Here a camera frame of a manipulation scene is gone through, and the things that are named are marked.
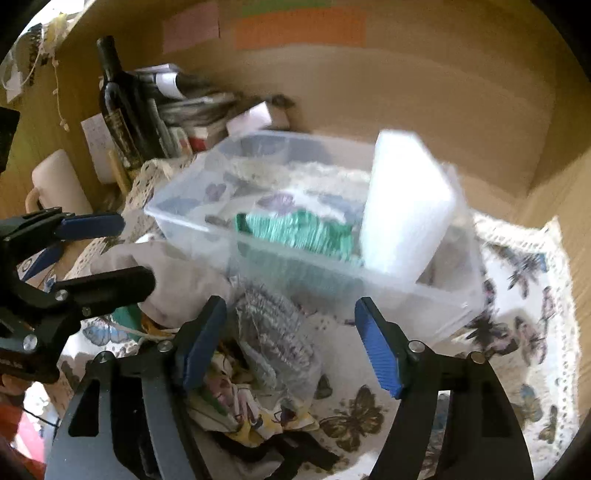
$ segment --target bottle label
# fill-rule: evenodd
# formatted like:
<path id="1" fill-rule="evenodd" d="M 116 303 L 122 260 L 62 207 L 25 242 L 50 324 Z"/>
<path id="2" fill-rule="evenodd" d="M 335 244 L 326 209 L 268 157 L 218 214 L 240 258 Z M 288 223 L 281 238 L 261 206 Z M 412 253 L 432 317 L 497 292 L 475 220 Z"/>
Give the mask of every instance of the bottle label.
<path id="1" fill-rule="evenodd" d="M 105 123 L 111 131 L 111 135 L 115 137 L 115 142 L 119 145 L 125 161 L 129 164 L 129 168 L 140 168 L 143 160 L 131 138 L 121 109 L 105 115 Z"/>

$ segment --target paper note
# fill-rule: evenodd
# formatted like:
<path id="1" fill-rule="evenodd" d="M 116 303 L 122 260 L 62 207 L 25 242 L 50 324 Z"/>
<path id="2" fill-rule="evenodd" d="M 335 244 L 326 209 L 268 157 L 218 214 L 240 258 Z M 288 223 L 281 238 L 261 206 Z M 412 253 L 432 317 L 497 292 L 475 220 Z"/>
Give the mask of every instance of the paper note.
<path id="1" fill-rule="evenodd" d="M 96 176 L 102 184 L 115 183 L 115 176 L 111 170 L 108 157 L 108 150 L 114 150 L 115 144 L 103 116 L 98 113 L 86 120 L 82 120 L 80 124 L 82 130 L 84 130 Z"/>
<path id="2" fill-rule="evenodd" d="M 219 11 L 216 1 L 197 4 L 164 20 L 163 52 L 185 50 L 212 38 L 219 38 Z"/>
<path id="3" fill-rule="evenodd" d="M 365 46 L 365 12 L 354 7 L 304 8 L 241 18 L 236 49 L 281 47 L 290 43 Z"/>
<path id="4" fill-rule="evenodd" d="M 327 8 L 330 0 L 243 0 L 242 16 L 262 15 L 282 10 L 299 8 Z"/>

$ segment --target pink sticky note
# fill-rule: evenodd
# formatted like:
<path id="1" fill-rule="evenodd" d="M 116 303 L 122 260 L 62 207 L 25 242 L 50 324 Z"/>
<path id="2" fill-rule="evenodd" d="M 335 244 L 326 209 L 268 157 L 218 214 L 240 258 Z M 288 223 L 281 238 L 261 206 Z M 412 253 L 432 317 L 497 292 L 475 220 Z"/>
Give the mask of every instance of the pink sticky note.
<path id="1" fill-rule="evenodd" d="M 164 20 L 163 52 L 185 50 L 211 38 L 219 38 L 219 11 L 216 1 L 187 8 Z"/>

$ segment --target crumpled cloth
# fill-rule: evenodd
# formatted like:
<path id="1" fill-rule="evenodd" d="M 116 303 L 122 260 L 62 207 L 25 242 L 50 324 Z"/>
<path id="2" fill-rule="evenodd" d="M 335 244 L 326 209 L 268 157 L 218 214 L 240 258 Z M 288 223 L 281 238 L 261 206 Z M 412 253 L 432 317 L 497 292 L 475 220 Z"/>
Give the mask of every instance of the crumpled cloth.
<path id="1" fill-rule="evenodd" d="M 352 225 L 323 220 L 305 210 L 277 217 L 239 213 L 235 226 L 256 238 L 345 261 L 351 259 L 355 247 Z"/>
<path id="2" fill-rule="evenodd" d="M 247 447 L 258 447 L 284 430 L 316 430 L 318 423 L 295 399 L 263 398 L 248 382 L 253 377 L 228 353 L 216 351 L 204 386 L 188 393 L 189 416 L 204 430 L 223 432 Z"/>
<path id="3" fill-rule="evenodd" d="M 141 265 L 156 277 L 156 288 L 139 304 L 153 321 L 179 328 L 194 320 L 211 295 L 230 302 L 232 287 L 205 261 L 194 260 L 166 242 L 115 245 L 90 265 L 93 274 Z"/>

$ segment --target orange sticky note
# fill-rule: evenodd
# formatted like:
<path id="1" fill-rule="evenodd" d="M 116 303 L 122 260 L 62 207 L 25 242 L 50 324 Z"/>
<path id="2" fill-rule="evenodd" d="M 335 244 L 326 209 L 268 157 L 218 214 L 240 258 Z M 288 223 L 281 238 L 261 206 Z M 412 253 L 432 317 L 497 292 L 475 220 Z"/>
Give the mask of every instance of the orange sticky note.
<path id="1" fill-rule="evenodd" d="M 365 12 L 354 7 L 304 8 L 241 18 L 236 49 L 281 47 L 290 43 L 365 46 Z"/>

